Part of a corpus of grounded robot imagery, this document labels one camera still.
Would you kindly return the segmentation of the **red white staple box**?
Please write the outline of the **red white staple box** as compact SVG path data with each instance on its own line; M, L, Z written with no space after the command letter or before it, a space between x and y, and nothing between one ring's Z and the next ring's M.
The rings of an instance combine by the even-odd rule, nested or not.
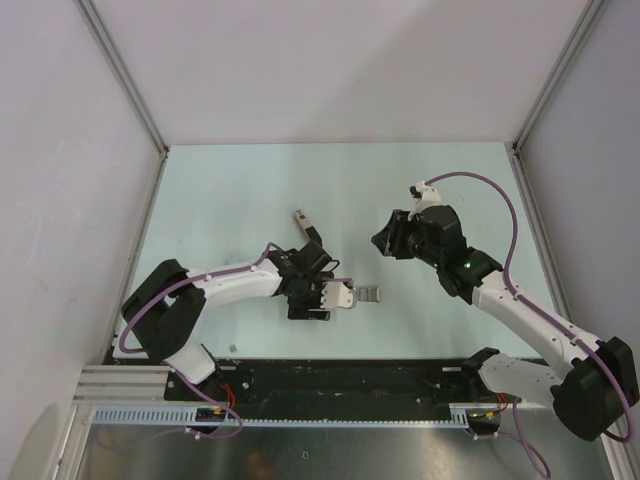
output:
M357 302L379 303L381 290L379 286L357 286L354 288L354 296Z

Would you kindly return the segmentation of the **beige black stapler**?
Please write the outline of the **beige black stapler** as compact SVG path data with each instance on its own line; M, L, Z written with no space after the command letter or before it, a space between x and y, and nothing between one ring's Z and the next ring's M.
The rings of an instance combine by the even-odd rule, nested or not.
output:
M294 211L294 220L304 236L306 245L315 244L319 247L323 246L323 239L319 231L303 210L298 209Z

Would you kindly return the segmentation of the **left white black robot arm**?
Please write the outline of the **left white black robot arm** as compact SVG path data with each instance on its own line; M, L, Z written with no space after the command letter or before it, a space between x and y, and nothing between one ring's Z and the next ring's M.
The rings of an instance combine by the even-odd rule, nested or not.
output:
M258 259L217 269L188 269L177 260L161 262L121 307L126 323L121 352L143 353L186 378L197 398L214 397L221 387L213 354L192 338L206 308L253 298L282 296L293 319L326 320L321 290L333 278L334 259L316 241L299 250L269 243Z

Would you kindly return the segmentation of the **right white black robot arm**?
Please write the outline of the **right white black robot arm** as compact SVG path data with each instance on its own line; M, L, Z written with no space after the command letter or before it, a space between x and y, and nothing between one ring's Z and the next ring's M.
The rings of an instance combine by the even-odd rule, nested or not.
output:
M599 339L509 285L497 260L468 245L452 207L395 210L371 242L385 257L417 259L434 268L450 296L500 321L543 359L531 364L496 349L481 350L463 367L461 388L469 399L484 401L496 392L543 405L586 441L607 433L638 403L631 348L617 337Z

